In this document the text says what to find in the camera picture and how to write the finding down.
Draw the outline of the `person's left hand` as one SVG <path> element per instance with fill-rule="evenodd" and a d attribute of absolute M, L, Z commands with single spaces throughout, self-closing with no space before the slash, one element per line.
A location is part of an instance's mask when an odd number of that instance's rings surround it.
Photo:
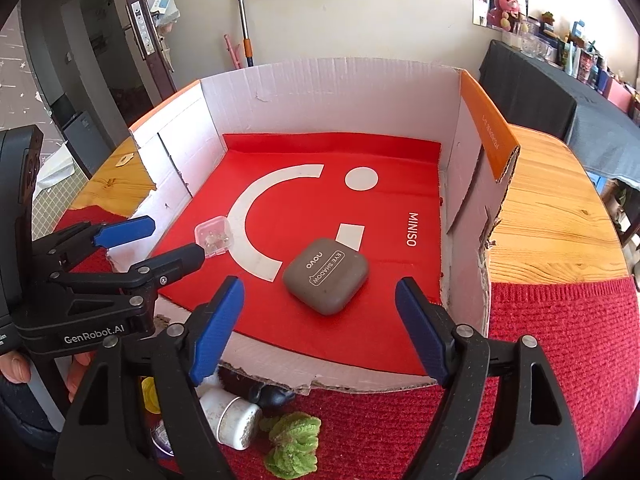
<path fill-rule="evenodd" d="M 68 390 L 68 400 L 73 401 L 85 372 L 94 357 L 93 352 L 76 354 L 70 363 L 65 385 Z M 10 351 L 0 359 L 1 374 L 12 384 L 26 384 L 30 381 L 30 365 L 20 352 Z"/>

